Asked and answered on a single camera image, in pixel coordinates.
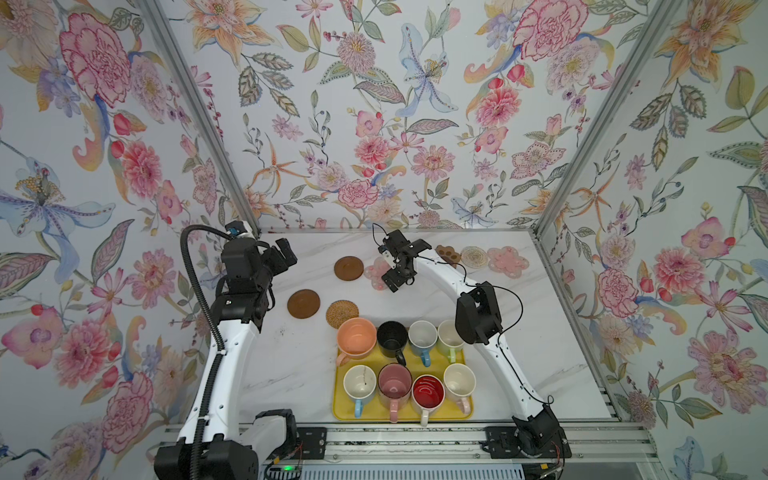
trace brown coaster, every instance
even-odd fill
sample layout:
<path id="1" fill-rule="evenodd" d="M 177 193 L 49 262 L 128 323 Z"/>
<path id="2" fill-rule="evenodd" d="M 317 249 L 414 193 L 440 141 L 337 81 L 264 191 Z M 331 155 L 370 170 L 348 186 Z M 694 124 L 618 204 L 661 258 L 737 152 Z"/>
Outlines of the brown coaster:
<path id="1" fill-rule="evenodd" d="M 333 302 L 326 310 L 326 321 L 335 329 L 338 329 L 345 321 L 357 316 L 360 316 L 360 310 L 349 300 Z"/>
<path id="2" fill-rule="evenodd" d="M 336 261 L 336 265 L 333 266 L 333 272 L 341 280 L 349 282 L 359 279 L 363 268 L 361 259 L 357 257 L 341 257 Z"/>
<path id="3" fill-rule="evenodd" d="M 310 318 L 320 310 L 320 297 L 314 290 L 299 290 L 288 299 L 288 313 L 296 318 Z"/>

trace white marble countertop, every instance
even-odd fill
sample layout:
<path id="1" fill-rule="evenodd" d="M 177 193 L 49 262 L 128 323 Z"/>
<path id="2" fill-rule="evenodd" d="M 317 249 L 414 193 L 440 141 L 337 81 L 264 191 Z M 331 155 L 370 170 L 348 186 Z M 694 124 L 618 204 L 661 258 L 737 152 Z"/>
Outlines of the white marble countertop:
<path id="1" fill-rule="evenodd" d="M 512 280 L 488 267 L 469 270 L 473 280 L 488 280 L 514 290 L 525 303 L 521 322 L 505 335 L 529 382 L 542 397 L 553 395 L 552 409 L 559 419 L 610 417 L 571 326 L 539 259 L 528 232 L 462 231 L 421 233 L 405 230 L 406 238 L 423 238 L 432 247 L 451 246 L 457 252 L 471 245 L 485 250 L 507 245 L 528 259 L 530 267 L 522 278 Z M 377 231 L 381 241 L 383 233 Z M 266 316 L 260 337 L 243 379 L 240 420 L 250 422 L 258 412 L 292 409 L 298 422 L 336 422 L 331 411 L 336 365 L 336 330 L 326 322 L 326 309 L 336 300 L 350 300 L 360 316 L 375 325 L 398 320 L 410 325 L 426 319 L 435 325 L 455 316 L 455 304 L 429 281 L 419 277 L 398 292 L 378 291 L 361 276 L 352 282 L 336 278 L 333 264 L 353 255 L 365 266 L 378 256 L 368 233 L 265 233 L 263 240 L 274 244 L 285 237 L 299 259 L 296 266 L 273 282 L 276 307 Z M 309 319 L 293 318 L 286 308 L 291 294 L 315 290 L 320 309 Z M 504 327 L 519 315 L 519 303 L 510 294 L 497 290 Z M 471 420 L 508 419 L 511 410 L 501 387 L 474 346 L 465 348 L 465 362 L 477 376 L 472 398 Z"/>

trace blue lily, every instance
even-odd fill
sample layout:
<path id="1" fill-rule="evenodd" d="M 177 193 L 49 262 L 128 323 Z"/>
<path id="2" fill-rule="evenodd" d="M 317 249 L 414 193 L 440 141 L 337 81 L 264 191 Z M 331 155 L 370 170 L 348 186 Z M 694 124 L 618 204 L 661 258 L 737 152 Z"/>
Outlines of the blue lily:
<path id="1" fill-rule="evenodd" d="M 478 202 L 477 204 L 471 205 L 469 207 L 467 207 L 467 202 L 469 202 L 469 200 L 464 198 L 453 197 L 451 199 L 451 203 L 453 204 L 453 212 L 458 215 L 458 219 L 460 221 L 469 223 L 470 228 L 473 228 L 476 224 L 487 228 L 498 222 L 498 220 L 483 217 L 480 214 L 482 212 L 482 202 Z"/>
<path id="2" fill-rule="evenodd" d="M 70 243 L 68 235 L 76 225 L 95 228 L 107 223 L 112 216 L 114 204 L 85 202 L 76 207 L 66 207 L 55 203 L 63 201 L 65 197 L 59 190 L 60 183 L 53 169 L 32 157 L 25 158 L 28 170 L 20 168 L 16 171 L 16 189 L 25 198 L 14 197 L 0 189 L 0 218 L 8 221 L 17 237 L 42 232 L 56 240 L 61 261 L 54 280 L 63 283 L 80 263 L 78 252 Z"/>
<path id="3" fill-rule="evenodd" d="M 405 81 L 413 87 L 413 99 L 411 103 L 400 108 L 395 115 L 398 117 L 412 117 L 419 107 L 419 102 L 426 96 L 429 96 L 429 103 L 437 111 L 447 113 L 458 110 L 448 95 L 435 88 L 435 84 L 440 82 L 440 78 L 448 70 L 448 54 L 441 53 L 439 57 L 433 55 L 424 62 L 422 67 L 419 57 L 422 54 L 424 42 L 419 30 L 406 23 L 402 26 L 402 48 L 400 49 L 400 63 L 406 68 Z"/>

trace mug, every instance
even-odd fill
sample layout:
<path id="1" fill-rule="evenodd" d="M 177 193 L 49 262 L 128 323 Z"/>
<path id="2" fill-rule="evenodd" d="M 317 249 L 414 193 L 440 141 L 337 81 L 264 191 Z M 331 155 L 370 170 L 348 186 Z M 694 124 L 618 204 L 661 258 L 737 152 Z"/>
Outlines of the mug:
<path id="1" fill-rule="evenodd" d="M 402 354 L 402 349 L 408 345 L 408 329 L 402 323 L 393 321 L 382 323 L 376 333 L 376 338 L 384 356 L 397 359 L 397 363 L 406 366 L 406 358 Z"/>
<path id="2" fill-rule="evenodd" d="M 397 411 L 408 405 L 413 377 L 399 363 L 390 363 L 379 371 L 379 398 L 389 409 L 389 421 L 397 423 Z"/>
<path id="3" fill-rule="evenodd" d="M 422 417 L 422 427 L 426 427 L 429 416 L 437 412 L 445 400 L 445 388 L 434 375 L 422 375 L 416 379 L 411 389 L 413 409 Z"/>
<path id="4" fill-rule="evenodd" d="M 344 392 L 355 403 L 355 418 L 362 415 L 362 408 L 376 393 L 376 374 L 371 367 L 355 365 L 344 375 Z"/>
<path id="5" fill-rule="evenodd" d="M 422 357 L 424 366 L 432 364 L 429 358 L 429 350 L 437 343 L 437 329 L 426 320 L 419 320 L 408 329 L 408 340 L 411 343 L 411 350 L 416 356 Z"/>
<path id="6" fill-rule="evenodd" d="M 376 346 L 376 327 L 364 318 L 351 318 L 339 327 L 336 343 L 341 350 L 336 366 L 344 365 L 350 359 L 364 359 Z"/>
<path id="7" fill-rule="evenodd" d="M 456 363 L 456 353 L 464 348 L 464 340 L 458 335 L 455 320 L 446 320 L 437 327 L 437 350 Z"/>
<path id="8" fill-rule="evenodd" d="M 472 413 L 469 406 L 469 396 L 475 391 L 477 379 L 473 371 L 463 363 L 449 365 L 442 374 L 445 383 L 445 396 L 456 402 L 464 415 Z"/>

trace pink mug handle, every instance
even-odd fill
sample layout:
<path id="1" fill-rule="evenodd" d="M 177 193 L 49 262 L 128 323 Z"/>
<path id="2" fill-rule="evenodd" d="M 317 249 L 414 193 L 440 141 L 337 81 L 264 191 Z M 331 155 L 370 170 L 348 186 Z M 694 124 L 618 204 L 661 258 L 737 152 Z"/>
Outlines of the pink mug handle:
<path id="1" fill-rule="evenodd" d="M 389 400 L 389 421 L 391 423 L 397 423 L 397 410 L 398 401 L 394 399 Z"/>
<path id="2" fill-rule="evenodd" d="M 346 353 L 341 352 L 341 354 L 336 357 L 336 366 L 342 366 L 348 361 L 349 361 L 349 357 L 346 355 Z"/>

